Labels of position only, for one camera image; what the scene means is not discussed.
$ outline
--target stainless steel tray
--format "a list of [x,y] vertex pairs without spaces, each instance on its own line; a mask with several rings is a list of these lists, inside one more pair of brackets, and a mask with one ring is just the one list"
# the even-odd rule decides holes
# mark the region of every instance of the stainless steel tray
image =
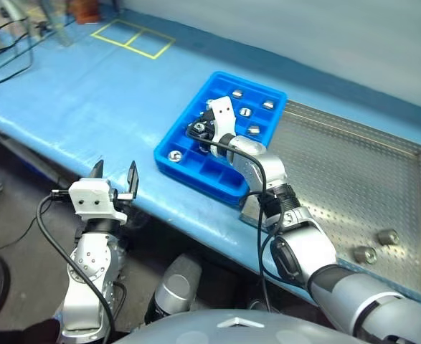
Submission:
[[[341,263],[421,301],[421,145],[289,102],[269,149]],[[400,244],[379,244],[382,229],[395,229]],[[376,264],[354,261],[361,245],[376,249]]]

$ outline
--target yellow tape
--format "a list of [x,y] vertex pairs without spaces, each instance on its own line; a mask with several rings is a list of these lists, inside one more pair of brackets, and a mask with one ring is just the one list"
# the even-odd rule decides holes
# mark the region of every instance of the yellow tape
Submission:
[[[126,25],[128,25],[130,27],[135,27],[137,29],[140,29],[140,31],[137,32],[136,34],[134,34],[126,43],[121,43],[121,42],[118,42],[118,41],[114,41],[112,39],[109,39],[109,38],[106,38],[106,37],[103,37],[103,36],[100,36],[99,35],[99,33],[101,33],[103,30],[107,29],[110,25],[112,25],[112,24],[114,24],[116,22],[119,22],[119,23],[122,23],[122,24],[126,24]],[[167,43],[164,47],[162,47],[161,50],[159,50],[155,55],[151,55],[151,54],[148,54],[147,52],[143,52],[143,51],[141,51],[139,49],[130,47],[129,44],[131,44],[133,41],[135,41],[137,38],[139,38],[144,32],[150,32],[152,34],[155,34],[156,36],[160,36],[160,37],[166,38],[166,39],[169,40],[169,43]],[[106,24],[104,27],[101,27],[99,30],[97,30],[97,31],[93,32],[92,34],[90,34],[90,36],[92,36],[94,38],[97,38],[97,39],[101,39],[101,40],[103,40],[105,42],[108,42],[108,43],[117,45],[118,47],[122,47],[122,48],[128,49],[128,50],[130,50],[132,52],[136,52],[137,54],[140,54],[140,55],[142,55],[144,57],[148,57],[150,59],[157,59],[158,57],[160,57],[176,41],[173,37],[167,36],[166,34],[162,34],[161,32],[157,32],[157,31],[151,30],[148,27],[142,27],[140,25],[136,25],[136,24],[130,23],[128,21],[127,22],[126,21],[123,21],[121,19],[114,19],[112,22]]]

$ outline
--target white wall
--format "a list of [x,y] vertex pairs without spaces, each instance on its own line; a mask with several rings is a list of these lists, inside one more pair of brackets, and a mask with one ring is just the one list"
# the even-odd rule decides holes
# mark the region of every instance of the white wall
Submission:
[[124,0],[421,106],[421,0]]

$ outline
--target blue plastic tray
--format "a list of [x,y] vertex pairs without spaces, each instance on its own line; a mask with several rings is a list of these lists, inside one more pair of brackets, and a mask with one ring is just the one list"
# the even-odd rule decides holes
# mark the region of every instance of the blue plastic tray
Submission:
[[[242,98],[233,97],[234,90],[241,90]],[[287,103],[287,95],[234,75],[215,72],[156,147],[154,158],[161,172],[227,204],[238,205],[240,198],[248,192],[244,178],[225,159],[201,152],[198,142],[186,136],[187,125],[196,120],[200,112],[205,111],[205,102],[225,95],[231,97],[236,114],[236,134],[267,146]],[[262,106],[266,100],[274,102],[272,110]],[[251,109],[250,117],[245,118],[239,114],[243,107]],[[259,135],[251,136],[247,133],[251,125],[260,127]],[[168,159],[169,153],[174,150],[181,152],[182,157],[178,163]]]

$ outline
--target orange object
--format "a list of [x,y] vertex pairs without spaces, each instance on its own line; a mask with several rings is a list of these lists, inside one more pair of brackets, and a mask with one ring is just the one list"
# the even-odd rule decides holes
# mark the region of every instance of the orange object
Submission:
[[98,0],[73,0],[70,12],[78,24],[96,23],[100,21]]

